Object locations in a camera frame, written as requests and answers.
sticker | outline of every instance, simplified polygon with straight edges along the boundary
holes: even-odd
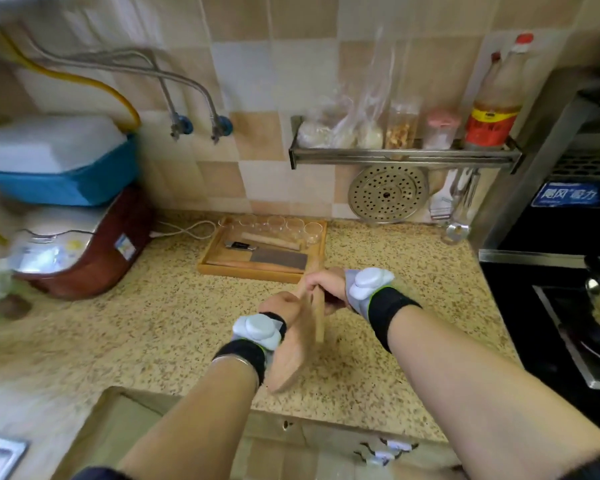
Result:
[[[120,254],[129,261],[136,253],[136,247],[131,244],[126,234],[122,234],[116,241],[116,249],[120,251]]]
[[[600,186],[583,182],[547,182],[531,207],[600,207]]]

brown appliance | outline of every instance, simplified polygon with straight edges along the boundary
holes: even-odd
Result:
[[[96,296],[131,268],[150,240],[152,220],[135,184],[104,207],[40,207],[12,241],[10,265],[17,278],[56,298]]]

rolling pin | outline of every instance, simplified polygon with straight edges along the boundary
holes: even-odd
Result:
[[[284,239],[278,239],[277,237],[267,237],[265,235],[252,234],[250,232],[243,232],[242,238],[248,241],[259,242],[261,244],[268,244],[270,246],[277,246],[279,248],[291,249],[294,251],[300,250],[300,244],[297,242],[289,242]]]

forearm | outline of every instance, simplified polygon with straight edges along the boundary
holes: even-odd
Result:
[[[514,363],[417,306],[388,343],[471,478],[556,479],[600,453],[600,430]]]
[[[256,392],[252,366],[224,357],[120,461],[134,480],[226,480]]]

wooden tray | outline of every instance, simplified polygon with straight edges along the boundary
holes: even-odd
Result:
[[[225,223],[228,220],[236,221],[237,219],[225,217],[223,222]],[[320,236],[320,241],[312,244],[301,252],[309,256],[306,263],[307,269],[320,269],[324,264],[324,243],[327,236],[327,222],[321,220],[314,220],[311,222],[318,222],[322,225],[322,235]],[[198,263],[198,271],[202,274],[234,276],[236,278],[275,281],[280,283],[297,283],[300,281],[304,271],[301,273],[297,269],[277,264],[251,262],[249,261],[251,259],[250,252],[227,249],[224,247],[225,241],[240,241],[254,244],[258,247],[281,250],[281,248],[275,246],[243,239],[241,236],[243,231],[245,231],[245,229],[240,226],[236,227],[236,229],[227,229],[226,227],[218,228],[204,256],[202,256],[202,259],[200,259],[200,262]]]

